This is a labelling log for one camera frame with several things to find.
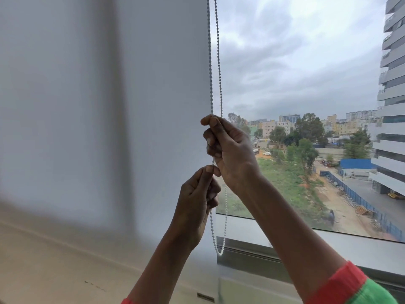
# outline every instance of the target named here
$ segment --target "sky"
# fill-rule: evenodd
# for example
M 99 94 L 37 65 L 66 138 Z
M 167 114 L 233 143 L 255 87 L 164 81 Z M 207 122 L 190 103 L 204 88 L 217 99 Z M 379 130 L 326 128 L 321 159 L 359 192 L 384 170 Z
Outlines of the sky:
M 325 119 L 376 109 L 386 1 L 218 0 L 224 116 Z M 212 5 L 214 65 L 215 32 Z

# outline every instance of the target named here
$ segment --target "forearm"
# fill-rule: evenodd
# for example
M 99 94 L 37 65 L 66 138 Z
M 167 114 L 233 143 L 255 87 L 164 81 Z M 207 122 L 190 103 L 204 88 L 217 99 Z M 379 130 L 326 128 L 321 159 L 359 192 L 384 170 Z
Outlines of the forearm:
M 273 245 L 306 301 L 345 260 L 298 216 L 263 176 L 246 180 L 240 198 Z
M 186 240 L 167 232 L 128 299 L 136 304 L 169 303 L 190 252 Z

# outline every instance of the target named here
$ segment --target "hand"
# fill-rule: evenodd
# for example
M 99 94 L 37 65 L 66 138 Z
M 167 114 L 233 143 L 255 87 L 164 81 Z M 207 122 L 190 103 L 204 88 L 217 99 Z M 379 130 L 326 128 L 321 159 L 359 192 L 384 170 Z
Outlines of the hand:
M 218 206 L 217 194 L 220 185 L 212 175 L 220 176 L 219 169 L 213 165 L 200 168 L 180 190 L 175 214 L 168 233 L 187 242 L 193 250 L 200 242 L 209 212 Z
M 260 175 L 250 138 L 222 117 L 208 115 L 201 119 L 207 140 L 207 153 L 220 169 L 226 185 L 240 197 L 246 178 Z

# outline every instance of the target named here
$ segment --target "vacant lot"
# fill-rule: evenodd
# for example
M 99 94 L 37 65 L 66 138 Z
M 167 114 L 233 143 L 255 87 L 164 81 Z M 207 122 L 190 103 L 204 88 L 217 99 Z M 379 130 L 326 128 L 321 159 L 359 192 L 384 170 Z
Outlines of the vacant lot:
M 258 158 L 258 163 L 263 175 L 272 182 L 284 198 L 294 207 L 294 209 L 296 209 L 311 227 L 331 230 L 322 219 L 329 209 L 321 202 L 315 190 L 315 187 L 323 185 L 322 183 L 311 181 L 310 186 L 306 187 L 302 179 L 304 173 L 299 164 L 279 164 L 272 160 L 267 160 L 266 158 Z M 219 181 L 224 188 L 225 184 L 222 179 L 219 179 Z M 227 192 L 228 214 L 252 218 L 251 214 L 242 204 L 240 199 L 229 189 L 227 189 Z M 224 189 L 219 195 L 219 200 L 220 205 L 217 208 L 217 213 L 224 214 Z

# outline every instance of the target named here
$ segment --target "blue fence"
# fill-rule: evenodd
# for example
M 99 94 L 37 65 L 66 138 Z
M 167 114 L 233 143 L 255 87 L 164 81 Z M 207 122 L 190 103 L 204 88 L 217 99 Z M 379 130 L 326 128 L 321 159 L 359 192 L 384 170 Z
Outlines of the blue fence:
M 328 171 L 328 175 L 332 181 L 337 182 L 337 184 L 344 189 L 346 194 L 350 196 L 356 204 L 362 205 L 366 207 L 368 210 L 374 213 L 374 219 L 377 220 L 378 223 L 381 224 L 383 230 L 395 237 L 400 242 L 405 242 L 405 237 L 403 237 L 402 230 L 400 230 L 397 226 L 392 224 L 385 215 L 385 213 L 381 213 L 376 208 L 374 208 L 371 204 L 367 203 L 365 199 L 363 199 L 360 195 L 354 192 L 351 188 L 349 188 L 346 184 L 344 184 L 339 178 Z
M 375 168 L 375 165 L 371 163 L 371 159 L 342 159 L 340 160 L 340 167 L 372 169 Z

